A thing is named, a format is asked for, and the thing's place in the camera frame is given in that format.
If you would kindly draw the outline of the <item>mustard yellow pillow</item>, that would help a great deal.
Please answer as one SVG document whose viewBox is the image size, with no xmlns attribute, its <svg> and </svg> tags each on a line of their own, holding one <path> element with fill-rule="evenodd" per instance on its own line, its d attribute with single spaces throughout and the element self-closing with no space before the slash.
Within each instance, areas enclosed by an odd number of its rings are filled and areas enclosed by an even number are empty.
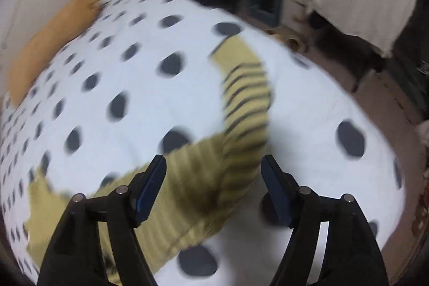
<svg viewBox="0 0 429 286">
<path fill-rule="evenodd" d="M 16 55 L 7 77 L 14 107 L 22 103 L 57 52 L 90 27 L 101 9 L 101 0 L 71 0 Z"/>
</svg>

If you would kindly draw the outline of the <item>yellow striped knit sweater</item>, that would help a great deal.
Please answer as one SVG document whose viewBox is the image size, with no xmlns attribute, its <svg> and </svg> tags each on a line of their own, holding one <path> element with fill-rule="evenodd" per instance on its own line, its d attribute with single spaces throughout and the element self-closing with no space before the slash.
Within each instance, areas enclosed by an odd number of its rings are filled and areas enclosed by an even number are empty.
<svg viewBox="0 0 429 286">
<path fill-rule="evenodd" d="M 272 93 L 261 60 L 239 36 L 226 38 L 210 59 L 225 74 L 224 129 L 163 155 L 167 174 L 138 228 L 132 180 L 150 163 L 92 198 L 57 195 L 37 173 L 26 229 L 39 285 L 154 285 L 178 252 L 221 230 L 259 170 Z"/>
</svg>

